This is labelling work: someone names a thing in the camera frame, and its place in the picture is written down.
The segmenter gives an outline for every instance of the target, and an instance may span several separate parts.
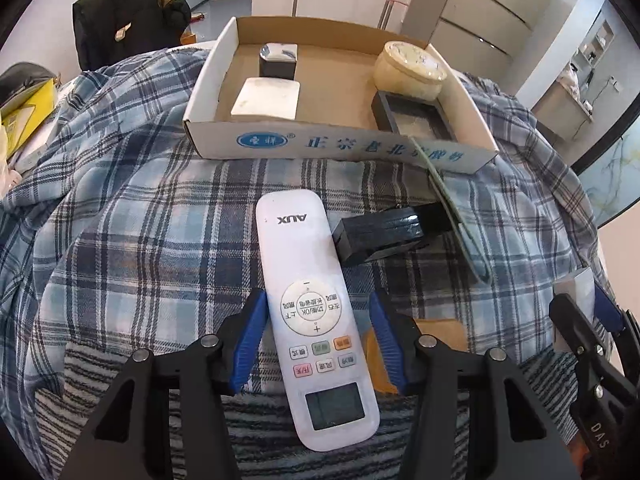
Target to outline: remote control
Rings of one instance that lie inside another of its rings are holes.
[[[362,442],[380,411],[322,201],[307,189],[272,192],[255,218],[296,432],[315,451]]]

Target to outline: pink button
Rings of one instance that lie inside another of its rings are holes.
[[[306,377],[314,372],[313,367],[309,363],[302,363],[293,367],[293,374],[296,377]]]

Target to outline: remote control button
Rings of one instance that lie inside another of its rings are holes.
[[[353,366],[356,364],[356,354],[349,352],[348,354],[338,356],[338,364],[340,368],[346,368],[347,366]]]
[[[351,348],[351,338],[348,335],[343,335],[334,339],[334,346],[336,350],[346,350]]]
[[[299,280],[284,291],[280,313],[294,332],[315,337],[326,334],[338,323],[342,305],[331,286],[320,280]]]
[[[301,363],[299,365],[294,365],[293,374],[296,377],[307,377],[314,372],[313,367],[310,363]]]
[[[328,354],[331,351],[331,345],[328,341],[318,341],[311,345],[311,351],[314,355]]]
[[[305,292],[296,301],[298,315],[307,321],[315,321],[324,316],[326,305],[324,297],[317,292]]]
[[[309,352],[306,351],[305,345],[300,346],[292,346],[289,348],[289,355],[292,359],[304,359],[309,355]]]
[[[335,369],[334,360],[329,358],[322,361],[316,361],[316,368],[318,369],[319,374],[330,372]]]

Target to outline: screw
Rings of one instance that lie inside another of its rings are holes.
[[[507,358],[507,352],[502,348],[494,347],[489,350],[489,357],[494,361],[504,361]]]
[[[146,348],[141,348],[139,350],[136,350],[135,352],[133,352],[132,357],[133,357],[133,360],[137,363],[146,361],[147,359],[149,359],[149,350],[147,350]]]
[[[421,335],[418,338],[418,345],[424,348],[433,348],[438,344],[438,340],[432,335]]]
[[[204,348],[213,348],[214,346],[217,346],[218,343],[220,343],[220,339],[218,339],[218,336],[215,334],[202,336],[202,339],[200,340],[200,344],[204,346]]]

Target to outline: round container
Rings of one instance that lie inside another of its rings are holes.
[[[434,101],[447,73],[423,50],[404,41],[388,41],[373,68],[378,90]]]

